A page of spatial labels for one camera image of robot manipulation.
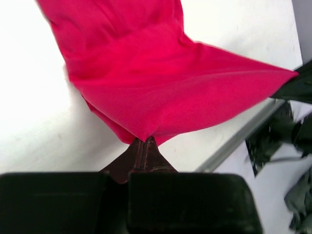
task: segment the white tabletop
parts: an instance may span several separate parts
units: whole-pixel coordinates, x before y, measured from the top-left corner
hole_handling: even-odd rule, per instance
[[[194,40],[293,69],[302,62],[291,0],[183,0]],[[67,81],[64,60],[34,1],[0,2],[0,173],[98,171],[127,145],[93,115]],[[160,146],[178,171],[193,171],[264,108]]]

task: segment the gray fabric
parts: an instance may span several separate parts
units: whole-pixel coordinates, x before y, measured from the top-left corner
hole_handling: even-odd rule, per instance
[[[312,167],[302,175],[285,196],[288,209],[293,212],[290,228],[301,234],[312,234]]]

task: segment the table surface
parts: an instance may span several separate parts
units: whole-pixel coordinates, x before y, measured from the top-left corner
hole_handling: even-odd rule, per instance
[[[183,0],[193,40],[294,69],[301,65],[291,0]],[[35,1],[0,3],[0,173],[98,171],[127,145],[68,82],[64,60]],[[193,171],[264,108],[160,146],[178,171]]]

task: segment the red fabric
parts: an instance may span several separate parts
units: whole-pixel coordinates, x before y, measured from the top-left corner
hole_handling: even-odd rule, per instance
[[[191,41],[180,0],[38,2],[70,81],[126,143],[220,124],[297,75]]]

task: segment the gray metal edge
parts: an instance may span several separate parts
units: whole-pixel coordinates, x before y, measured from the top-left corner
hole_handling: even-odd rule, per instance
[[[253,119],[241,128],[230,140],[220,147],[209,159],[204,161],[195,172],[213,172],[238,146],[248,138],[263,122],[265,122],[281,105],[284,100],[275,100],[264,107]]]

